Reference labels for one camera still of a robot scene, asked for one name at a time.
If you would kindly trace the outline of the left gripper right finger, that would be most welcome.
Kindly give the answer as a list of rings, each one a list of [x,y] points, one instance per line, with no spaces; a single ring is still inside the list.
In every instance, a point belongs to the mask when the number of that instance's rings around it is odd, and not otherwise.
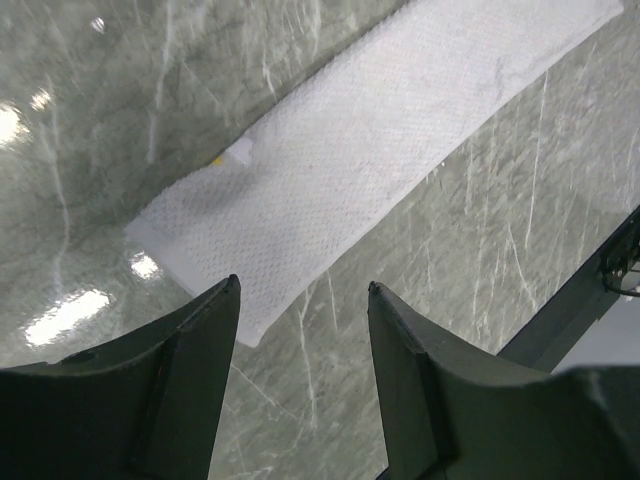
[[[454,404],[546,376],[466,342],[380,282],[368,288],[367,315],[388,459],[382,479],[445,478],[461,455]]]

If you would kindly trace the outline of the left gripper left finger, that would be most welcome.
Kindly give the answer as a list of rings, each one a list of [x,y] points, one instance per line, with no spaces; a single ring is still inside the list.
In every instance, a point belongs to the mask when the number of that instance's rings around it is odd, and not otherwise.
[[[231,275],[173,313],[57,363],[65,477],[207,477],[240,292]]]

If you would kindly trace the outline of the white towel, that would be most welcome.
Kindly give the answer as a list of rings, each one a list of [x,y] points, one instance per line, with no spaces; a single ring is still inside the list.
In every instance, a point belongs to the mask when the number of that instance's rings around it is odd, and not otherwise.
[[[132,269],[192,296],[234,274],[250,347],[618,1],[411,1],[127,227]]]

